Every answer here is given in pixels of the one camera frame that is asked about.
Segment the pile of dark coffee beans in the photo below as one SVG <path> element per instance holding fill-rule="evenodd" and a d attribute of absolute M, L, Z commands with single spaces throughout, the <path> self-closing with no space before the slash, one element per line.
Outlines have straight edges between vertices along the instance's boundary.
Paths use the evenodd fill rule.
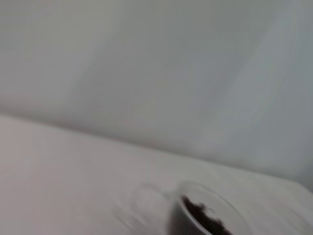
<path fill-rule="evenodd" d="M 228 231 L 220 219 L 215 219 L 206 215 L 206 206 L 203 203 L 194 204 L 187 196 L 182 196 L 185 207 L 193 218 L 212 235 L 233 235 Z"/>

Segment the double-walled clear glass cup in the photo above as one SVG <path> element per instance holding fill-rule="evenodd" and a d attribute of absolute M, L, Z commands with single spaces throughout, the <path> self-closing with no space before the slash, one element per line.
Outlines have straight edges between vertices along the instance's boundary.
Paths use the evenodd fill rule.
<path fill-rule="evenodd" d="M 182 201 L 187 196 L 194 204 L 203 203 L 207 216 L 220 219 L 233 235 L 252 235 L 242 215 L 224 198 L 200 183 L 185 181 L 179 184 L 172 196 L 168 217 L 168 235 L 212 235 L 189 213 Z"/>

